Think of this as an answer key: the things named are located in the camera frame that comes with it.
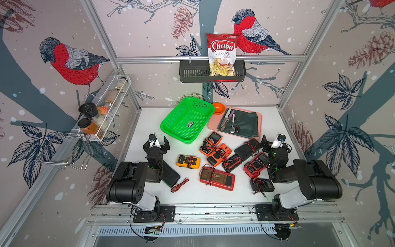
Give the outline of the green plastic basket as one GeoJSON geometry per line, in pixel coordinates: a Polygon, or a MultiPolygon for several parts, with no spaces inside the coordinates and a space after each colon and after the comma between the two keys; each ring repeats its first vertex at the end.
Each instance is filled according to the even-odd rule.
{"type": "Polygon", "coordinates": [[[191,144],[208,124],[214,111],[212,104],[194,97],[187,97],[166,116],[160,124],[160,129],[178,141],[191,144]],[[190,121],[194,124],[188,128],[190,121]]]}

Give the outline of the red black multimeter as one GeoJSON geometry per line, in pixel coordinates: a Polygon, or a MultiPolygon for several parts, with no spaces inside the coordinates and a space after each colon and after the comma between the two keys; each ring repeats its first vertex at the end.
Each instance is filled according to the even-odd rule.
{"type": "Polygon", "coordinates": [[[247,162],[244,166],[244,172],[250,179],[256,179],[259,177],[260,173],[267,169],[270,161],[265,152],[261,152],[255,156],[250,162],[247,162]]]}

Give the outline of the yellow multimeter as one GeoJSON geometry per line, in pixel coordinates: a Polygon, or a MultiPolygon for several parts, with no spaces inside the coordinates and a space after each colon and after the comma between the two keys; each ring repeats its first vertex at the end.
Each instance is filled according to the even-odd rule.
{"type": "Polygon", "coordinates": [[[197,156],[180,155],[177,159],[176,166],[188,169],[199,169],[201,164],[197,156]]]}

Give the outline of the small black multimeter front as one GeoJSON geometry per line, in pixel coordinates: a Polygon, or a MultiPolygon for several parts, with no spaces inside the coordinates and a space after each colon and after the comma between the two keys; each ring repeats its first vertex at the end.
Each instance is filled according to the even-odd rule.
{"type": "Polygon", "coordinates": [[[250,185],[253,194],[261,193],[265,196],[266,192],[274,192],[275,188],[271,180],[262,178],[252,178],[250,179],[250,185]]]}

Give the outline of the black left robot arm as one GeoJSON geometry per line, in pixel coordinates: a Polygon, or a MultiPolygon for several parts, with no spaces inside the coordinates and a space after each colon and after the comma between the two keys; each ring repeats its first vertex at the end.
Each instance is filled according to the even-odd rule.
{"type": "Polygon", "coordinates": [[[155,133],[143,145],[145,162],[121,162],[106,190],[106,199],[118,204],[131,204],[142,212],[159,212],[157,196],[145,191],[146,183],[159,183],[164,176],[163,156],[170,150],[166,138],[161,144],[155,133]]]}

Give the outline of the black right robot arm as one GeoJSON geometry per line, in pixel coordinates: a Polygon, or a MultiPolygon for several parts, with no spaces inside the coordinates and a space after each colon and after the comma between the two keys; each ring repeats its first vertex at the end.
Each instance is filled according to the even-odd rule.
{"type": "Polygon", "coordinates": [[[322,160],[308,162],[295,159],[292,165],[287,165],[291,147],[285,143],[285,139],[286,136],[280,133],[273,142],[268,141],[266,136],[260,142],[262,151],[268,154],[269,180],[286,184],[298,182],[295,188],[274,196],[272,212],[290,213],[315,201],[341,198],[342,186],[322,160]]]}

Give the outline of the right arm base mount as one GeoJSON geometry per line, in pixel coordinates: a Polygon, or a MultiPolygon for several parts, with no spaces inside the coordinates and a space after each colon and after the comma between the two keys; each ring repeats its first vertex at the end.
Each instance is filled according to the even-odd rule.
{"type": "Polygon", "coordinates": [[[257,215],[258,221],[298,221],[299,217],[296,209],[275,209],[271,204],[256,204],[253,212],[257,215]]]}

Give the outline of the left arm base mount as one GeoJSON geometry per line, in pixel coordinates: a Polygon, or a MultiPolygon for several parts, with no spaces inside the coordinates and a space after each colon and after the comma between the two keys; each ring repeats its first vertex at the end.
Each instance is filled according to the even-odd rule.
{"type": "Polygon", "coordinates": [[[142,211],[136,208],[132,213],[133,223],[167,223],[174,222],[174,205],[162,205],[153,211],[142,211]]]}

